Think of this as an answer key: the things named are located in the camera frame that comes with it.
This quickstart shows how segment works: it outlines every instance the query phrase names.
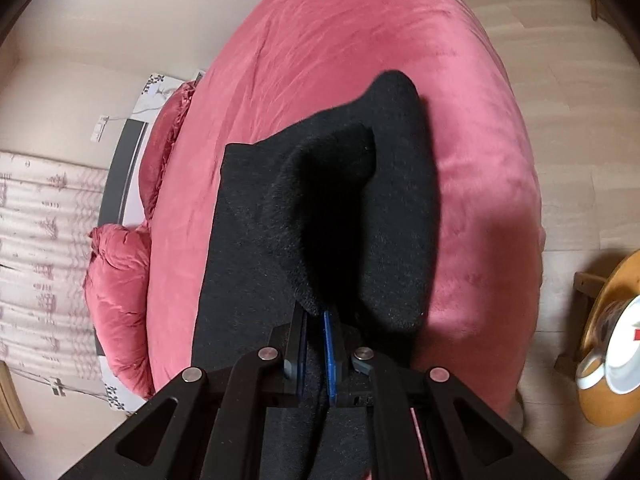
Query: black garment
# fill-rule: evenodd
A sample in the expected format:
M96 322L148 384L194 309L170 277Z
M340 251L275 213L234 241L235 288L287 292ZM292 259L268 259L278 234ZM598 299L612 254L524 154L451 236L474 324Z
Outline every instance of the black garment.
M364 414L326 409L318 314L335 306L367 345L408 366L438 220L430 132L401 72L267 140L226 147L193 365L227 367L260 348L296 300L316 316L303 408L268 413L263 479L351 480L367 468Z

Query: triangular cutout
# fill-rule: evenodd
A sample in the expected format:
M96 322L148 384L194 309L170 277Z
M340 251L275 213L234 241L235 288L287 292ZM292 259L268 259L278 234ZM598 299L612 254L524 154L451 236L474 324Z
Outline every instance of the triangular cutout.
M165 399L118 443L116 452L140 465L151 465L177 405L175 399Z
M490 423L484 420L465 399L455 399L453 405L465 430L471 449L478 460L489 466L513 453L513 446Z

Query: white cup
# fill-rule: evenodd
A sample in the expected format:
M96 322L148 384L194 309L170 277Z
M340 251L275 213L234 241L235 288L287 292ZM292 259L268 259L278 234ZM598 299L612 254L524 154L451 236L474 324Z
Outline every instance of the white cup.
M640 341L634 340L637 328L640 328L640 296L606 306L596 323L596 346L575 372L578 388L591 388L603 377L609 389L619 395L640 386ZM587 373L596 362L598 367Z

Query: curtain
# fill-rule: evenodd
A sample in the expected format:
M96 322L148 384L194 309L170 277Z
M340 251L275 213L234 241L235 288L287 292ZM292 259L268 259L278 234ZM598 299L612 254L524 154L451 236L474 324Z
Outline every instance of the curtain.
M0 152L0 360L99 379L82 282L107 171Z

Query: pink velvet blanket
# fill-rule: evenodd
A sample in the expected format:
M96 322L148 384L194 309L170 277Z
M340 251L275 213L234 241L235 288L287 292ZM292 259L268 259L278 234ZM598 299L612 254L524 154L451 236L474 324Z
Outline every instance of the pink velvet blanket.
M504 67L462 0L263 0L233 35L193 95L149 222L156 388L190 364L225 145L353 100L390 69L424 100L442 194L414 365L449 368L506 413L536 325L540 192Z

